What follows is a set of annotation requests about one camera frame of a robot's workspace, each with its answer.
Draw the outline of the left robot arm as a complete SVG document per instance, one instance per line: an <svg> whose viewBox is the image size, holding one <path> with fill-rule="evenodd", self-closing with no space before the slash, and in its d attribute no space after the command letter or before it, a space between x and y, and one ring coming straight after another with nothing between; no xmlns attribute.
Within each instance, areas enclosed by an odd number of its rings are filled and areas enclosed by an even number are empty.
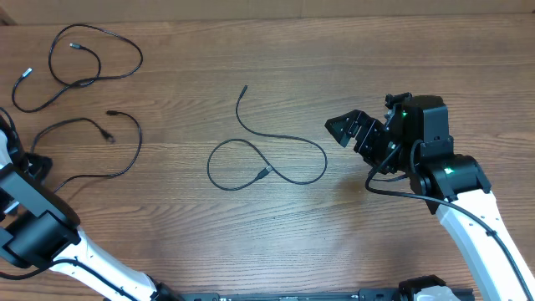
<svg viewBox="0 0 535 301"><path fill-rule="evenodd" d="M1 117L1 215L23 206L24 214L1 230L1 257L18 268L70 276L107 300L178 300L180 295L145 273L127 267L94 243L76 212L43 187L34 173L48 158L21 146L13 119Z"/></svg>

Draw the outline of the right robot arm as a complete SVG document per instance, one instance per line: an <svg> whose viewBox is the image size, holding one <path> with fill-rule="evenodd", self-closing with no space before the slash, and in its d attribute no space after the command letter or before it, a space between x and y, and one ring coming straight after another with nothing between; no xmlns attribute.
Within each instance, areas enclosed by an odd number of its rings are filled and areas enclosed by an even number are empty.
<svg viewBox="0 0 535 301"><path fill-rule="evenodd" d="M534 277L502 220L491 182L475 158L454 152L444 100L388 94L385 107L385 121L352 110L325 123L341 146L355 140L354 151L371 167L365 187L402 197L370 185L378 173L401 172L410 181L406 197L424 201L437 216L485 300L532 300Z"/></svg>

